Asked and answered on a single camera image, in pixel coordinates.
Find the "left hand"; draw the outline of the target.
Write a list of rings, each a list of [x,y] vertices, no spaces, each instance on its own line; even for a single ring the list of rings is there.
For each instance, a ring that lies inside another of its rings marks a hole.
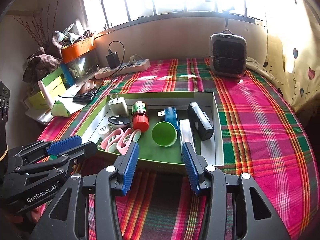
[[[30,212],[30,218],[27,217],[29,221],[32,223],[37,223],[41,216],[43,215],[45,209],[47,208],[47,204],[42,204],[39,207],[36,207],[35,209],[32,209]],[[23,218],[22,215],[12,215],[8,213],[7,211],[4,211],[5,218],[7,218],[10,222],[14,224],[20,224],[22,222],[26,222],[27,220]]]

